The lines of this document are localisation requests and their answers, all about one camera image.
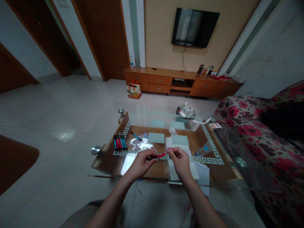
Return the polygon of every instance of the person's left hand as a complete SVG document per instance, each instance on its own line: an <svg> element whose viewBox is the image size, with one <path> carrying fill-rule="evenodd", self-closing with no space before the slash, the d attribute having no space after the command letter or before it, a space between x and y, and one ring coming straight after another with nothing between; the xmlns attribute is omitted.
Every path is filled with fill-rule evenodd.
<svg viewBox="0 0 304 228"><path fill-rule="evenodd" d="M151 168L151 166L157 162L158 160L156 158L147 161L148 156L157 156L158 154L151 149L146 149L141 152L138 152L138 154L135 157L134 162L128 169L128 171L125 173L124 176L127 176L132 181L136 181L137 179L144 176L148 170Z"/></svg>

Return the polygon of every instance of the paper gift bag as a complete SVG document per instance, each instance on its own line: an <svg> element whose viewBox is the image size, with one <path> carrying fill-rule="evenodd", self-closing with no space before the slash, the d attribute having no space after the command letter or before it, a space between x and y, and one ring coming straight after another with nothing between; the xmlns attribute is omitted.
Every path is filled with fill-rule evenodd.
<svg viewBox="0 0 304 228"><path fill-rule="evenodd" d="M140 85L138 85L136 80L133 80L132 84L127 85L127 93L130 98L139 99L141 97Z"/></svg>

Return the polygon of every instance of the forearm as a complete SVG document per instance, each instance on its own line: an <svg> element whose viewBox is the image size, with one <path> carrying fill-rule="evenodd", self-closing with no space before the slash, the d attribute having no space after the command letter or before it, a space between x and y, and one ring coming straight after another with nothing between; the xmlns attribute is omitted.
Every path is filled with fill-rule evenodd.
<svg viewBox="0 0 304 228"><path fill-rule="evenodd" d="M200 227L226 227L193 178L183 178L188 197Z"/></svg>
<svg viewBox="0 0 304 228"><path fill-rule="evenodd" d="M113 227L125 196L132 183L133 180L124 175L86 227Z"/></svg>

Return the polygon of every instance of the television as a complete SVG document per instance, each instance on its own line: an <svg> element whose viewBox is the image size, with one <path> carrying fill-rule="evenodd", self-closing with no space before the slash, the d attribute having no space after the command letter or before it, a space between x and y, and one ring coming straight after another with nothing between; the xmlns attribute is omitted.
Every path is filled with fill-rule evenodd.
<svg viewBox="0 0 304 228"><path fill-rule="evenodd" d="M177 8L172 44L206 48L220 13Z"/></svg>

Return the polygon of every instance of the blue pen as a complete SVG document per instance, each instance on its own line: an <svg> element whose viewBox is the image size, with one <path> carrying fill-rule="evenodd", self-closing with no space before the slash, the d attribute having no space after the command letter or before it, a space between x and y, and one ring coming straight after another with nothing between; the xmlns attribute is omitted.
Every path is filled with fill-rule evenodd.
<svg viewBox="0 0 304 228"><path fill-rule="evenodd" d="M134 135L139 141L142 142L142 140L140 138L138 138L132 131L130 131L132 135Z"/></svg>
<svg viewBox="0 0 304 228"><path fill-rule="evenodd" d="M120 142L121 142L122 149L125 150L123 137L121 135L120 135Z"/></svg>
<svg viewBox="0 0 304 228"><path fill-rule="evenodd" d="M117 150L117 147L116 147L116 136L114 136L114 147L115 147L115 151Z"/></svg>
<svg viewBox="0 0 304 228"><path fill-rule="evenodd" d="M126 151L128 151L128 147L127 147L127 144L126 144L126 140L124 139L124 135L123 135L123 142L124 142L124 146L126 148Z"/></svg>

